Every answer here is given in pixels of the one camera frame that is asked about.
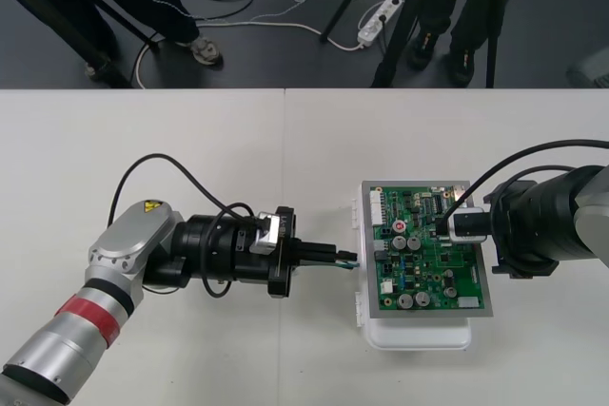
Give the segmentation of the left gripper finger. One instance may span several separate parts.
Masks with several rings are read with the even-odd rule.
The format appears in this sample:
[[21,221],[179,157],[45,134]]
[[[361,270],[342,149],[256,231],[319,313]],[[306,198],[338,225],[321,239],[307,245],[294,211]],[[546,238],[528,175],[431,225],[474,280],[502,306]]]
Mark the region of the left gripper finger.
[[338,267],[338,268],[354,268],[355,262],[348,260],[337,259],[334,256],[325,257],[325,258],[306,258],[299,260],[300,266],[330,266],[330,267]]
[[351,257],[352,253],[340,250],[335,244],[298,241],[300,257]]

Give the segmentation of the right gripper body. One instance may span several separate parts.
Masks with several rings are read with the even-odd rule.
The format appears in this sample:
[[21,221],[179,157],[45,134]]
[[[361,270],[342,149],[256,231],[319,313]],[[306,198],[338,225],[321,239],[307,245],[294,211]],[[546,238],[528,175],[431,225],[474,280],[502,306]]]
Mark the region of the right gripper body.
[[535,253],[534,236],[516,214],[519,198],[534,184],[531,180],[507,180],[484,197],[490,204],[489,229],[497,255],[497,264],[492,267],[495,275],[533,279],[549,277],[557,268],[556,261]]

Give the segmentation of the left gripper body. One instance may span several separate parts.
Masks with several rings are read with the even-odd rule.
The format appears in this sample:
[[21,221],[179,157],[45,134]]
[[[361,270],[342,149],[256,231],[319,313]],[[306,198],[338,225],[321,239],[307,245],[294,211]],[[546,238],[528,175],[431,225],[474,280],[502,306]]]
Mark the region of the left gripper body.
[[272,298],[287,298],[299,264],[294,209],[278,206],[273,213],[261,212],[258,219],[262,225],[235,246],[235,279],[264,284]]

